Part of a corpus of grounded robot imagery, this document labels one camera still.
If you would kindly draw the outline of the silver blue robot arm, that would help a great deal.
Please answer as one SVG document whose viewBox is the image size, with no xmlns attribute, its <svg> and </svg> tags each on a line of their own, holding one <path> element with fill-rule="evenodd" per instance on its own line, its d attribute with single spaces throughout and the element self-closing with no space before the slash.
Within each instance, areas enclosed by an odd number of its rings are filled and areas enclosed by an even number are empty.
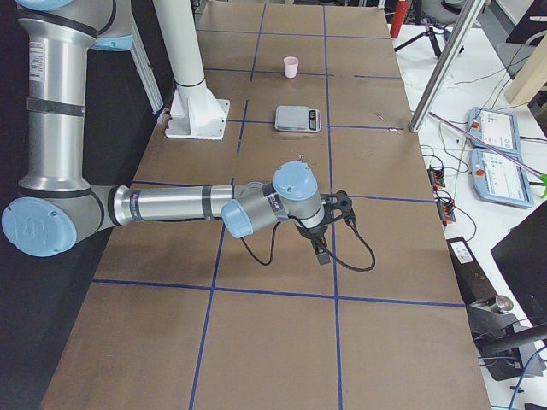
<svg viewBox="0 0 547 410">
<path fill-rule="evenodd" d="M 112 226 L 135 221 L 221 220 L 236 238 L 292 220 L 326 263 L 324 235 L 337 198 L 319 191 L 304 161 L 281 165 L 269 183 L 133 190 L 89 184 L 82 174 L 87 53 L 129 50 L 128 1 L 20 1 L 29 36 L 29 170 L 3 211 L 5 237 L 48 257 Z"/>
</svg>

